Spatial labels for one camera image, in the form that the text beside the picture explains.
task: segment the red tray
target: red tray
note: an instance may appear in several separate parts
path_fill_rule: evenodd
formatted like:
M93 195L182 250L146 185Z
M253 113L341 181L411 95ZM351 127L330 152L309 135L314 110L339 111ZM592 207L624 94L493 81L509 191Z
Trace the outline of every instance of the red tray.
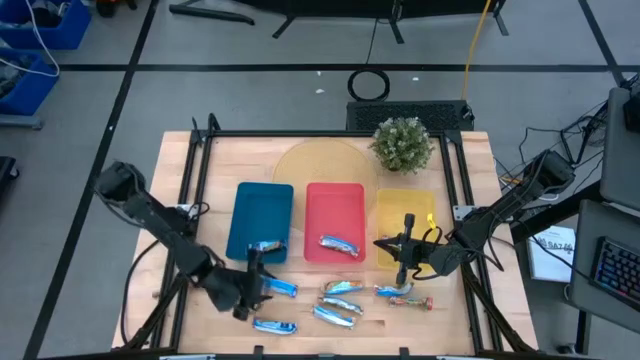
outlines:
M354 183L310 183L304 226L304 258L319 263L359 263L365 258L364 188ZM320 246L331 235L360 249L357 258Z

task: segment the gray floor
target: gray floor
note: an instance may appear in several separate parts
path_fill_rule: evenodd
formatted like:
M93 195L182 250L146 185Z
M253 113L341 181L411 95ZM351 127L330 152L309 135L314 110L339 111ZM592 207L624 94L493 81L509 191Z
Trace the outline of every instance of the gray floor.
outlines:
M114 19L93 17L77 51L56 51L63 64L127 64L150 0L138 11L121 7ZM254 17L255 27L187 18L168 12L160 0L142 64L363 63L373 20L299 19L279 39L283 21L274 14L221 1L225 10ZM618 63L640 64L634 0L590 1ZM478 42L477 64L606 65L575 0L508 1L503 12L511 35L502 37L488 19ZM372 63L462 64L478 16L451 16L400 23L405 45L388 25L378 25ZM215 112L225 129L342 129L350 97L350 72L138 72L107 156L136 164L151 178L164 131L186 130ZM389 100L457 99L461 72L389 72ZM0 205L0 357L22 356L66 239L123 73L63 72L38 110L39 132L0 129L0 154L16 157L22 176ZM472 73L469 102L476 129L489 132L494 154L505 166L520 163L524 126L559 129L604 100L615 85L603 73ZM381 85L366 75L363 95ZM554 145L553 133L532 133L526 158ZM571 139L577 146L578 137ZM586 156L599 149L590 148ZM597 160L581 167L577 185ZM590 181L599 177L596 171ZM569 196L573 187L560 199ZM40 356L108 350L136 231L93 202ZM521 267L540 348L574 340L577 311L565 304L562 286L529 280ZM631 358L640 336L594 320L591 353Z

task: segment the keyboard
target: keyboard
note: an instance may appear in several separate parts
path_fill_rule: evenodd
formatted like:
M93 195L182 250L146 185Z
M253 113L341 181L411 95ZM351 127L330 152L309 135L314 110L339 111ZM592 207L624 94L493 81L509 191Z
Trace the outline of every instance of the keyboard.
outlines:
M640 251L600 238L591 281L640 311Z
M385 101L350 102L347 105L347 130L376 130L389 118L417 117L427 131L473 130L473 122L462 118L466 102Z

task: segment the desk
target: desk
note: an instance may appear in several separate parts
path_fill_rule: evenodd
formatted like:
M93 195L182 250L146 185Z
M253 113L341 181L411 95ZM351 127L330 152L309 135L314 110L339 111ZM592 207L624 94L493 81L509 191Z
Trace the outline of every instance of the desk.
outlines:
M190 133L165 133L151 194L164 204L174 204L178 198ZM451 210L443 171L442 156L433 152L426 170L417 176L400 176L383 170L374 154L367 148L370 138L341 138L356 146L367 156L378 175L380 188L415 188L433 191L436 200L438 224L445 232L452 228ZM291 147L305 141L304 138L282 137L216 137L209 159L209 170L204 188L204 201L211 211L200 219L199 243L210 246L218 255L224 256L236 188L243 181L269 182L273 169L282 155ZM499 183L486 133L463 133L465 155L471 186L477 204L488 205L500 197ZM462 185L453 159L457 194L462 201ZM193 193L195 181L191 182ZM419 354L472 354L469 320L463 293L462 279L458 272L448 277L416 284L412 295L432 296L435 309L428 313L413 308L391 309L384 298L372 295L374 284L392 284L394 271L378 269L373 240L375 240L375 211L367 214L367 249L369 256L357 265L322 265L305 262L303 257L303 233L291 229L289 257L284 265L268 265L275 276L299 286L296 299L276 296L264 304L260 315L265 318L296 321L296 335L280 337L255 331L250 322L240 322L231 313L218 313L206 293L189 289L184 323L181 332L181 353L252 353L255 345L263 345L267 354L398 354L399 347L408 347L412 355ZM507 226L501 226L496 236L511 239ZM146 231L140 233L136 256L153 238ZM532 347L537 347L529 306L527 304L516 254L508 246L495 244L495 249L506 271L499 272L489 267L493 296L499 309L522 338ZM160 289L166 251L154 248L138 265L131 281L127 310L127 329L131 336L140 327L156 304L152 294ZM228 267L243 269L244 263L227 260ZM359 318L353 330L337 328L314 319L311 306L319 295L324 282L337 279L360 279L366 289L346 298L361 304L365 315ZM481 311L480 321L486 324ZM169 309L162 344L168 343L173 309ZM482 329L485 348L490 341L488 330ZM113 341L121 345L119 333Z

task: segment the plastic tray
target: plastic tray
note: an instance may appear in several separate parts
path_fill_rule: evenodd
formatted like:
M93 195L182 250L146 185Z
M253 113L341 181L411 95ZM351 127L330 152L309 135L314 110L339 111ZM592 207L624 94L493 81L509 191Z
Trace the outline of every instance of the plastic tray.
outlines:
M60 5L67 0L49 1ZM5 2L7 2L5 6L8 9L15 11L12 15L3 16L5 22L30 18L29 9L24 0L5 0ZM91 15L87 7L81 0L70 0L69 2L71 5L57 27L38 27L42 42L49 49L77 49L89 27ZM42 49L42 45L38 42L33 28L30 26L23 28L0 27L0 37L14 49Z
M0 57L5 59L18 60L21 56L31 58L30 70L54 73L54 70L36 52L0 48ZM58 81L57 77L24 74L13 90L0 99L0 114L33 115L49 95L56 81Z
M377 201L378 234L376 239L383 236L393 237L404 231L404 215L412 213L416 216L411 237L422 239L422 235L429 228L427 216L433 214L436 221L435 201L433 193L423 190L380 189ZM435 241L437 232L432 231L427 240ZM398 263L384 250L376 247L378 266L385 269L397 269ZM423 270L430 270L429 265L421 265Z
M249 244L259 241L280 240L288 248L292 205L291 185L240 183L231 219L227 257L246 261ZM264 262L284 263L287 251L265 254Z
M320 246L331 235L356 245L357 258ZM304 258L318 263L359 263L365 259L364 188L354 183L310 183L304 226Z

